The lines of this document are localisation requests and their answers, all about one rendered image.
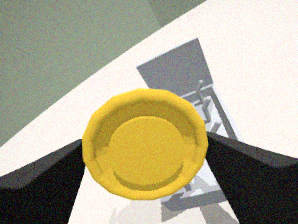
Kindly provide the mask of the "yellow plate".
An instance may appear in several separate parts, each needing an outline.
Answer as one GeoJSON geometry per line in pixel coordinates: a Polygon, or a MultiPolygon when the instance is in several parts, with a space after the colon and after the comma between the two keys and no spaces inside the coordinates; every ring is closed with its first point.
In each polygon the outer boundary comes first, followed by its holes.
{"type": "Polygon", "coordinates": [[[204,165],[208,145],[192,103],[150,88],[110,97],[81,137],[93,180],[129,200],[156,200],[184,188],[204,165]]]}

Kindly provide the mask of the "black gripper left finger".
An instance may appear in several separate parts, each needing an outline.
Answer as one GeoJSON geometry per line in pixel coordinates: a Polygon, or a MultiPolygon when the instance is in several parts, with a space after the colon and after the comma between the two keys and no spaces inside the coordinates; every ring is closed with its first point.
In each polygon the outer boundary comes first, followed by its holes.
{"type": "Polygon", "coordinates": [[[81,140],[0,177],[0,224],[69,224],[86,165],[81,140]]]}

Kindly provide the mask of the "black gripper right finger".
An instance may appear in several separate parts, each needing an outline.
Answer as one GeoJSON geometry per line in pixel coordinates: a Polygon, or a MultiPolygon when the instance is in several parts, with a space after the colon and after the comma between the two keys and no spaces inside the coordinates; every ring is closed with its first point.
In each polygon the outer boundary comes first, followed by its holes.
{"type": "Polygon", "coordinates": [[[298,224],[298,157],[206,136],[205,159],[239,224],[298,224]]]}

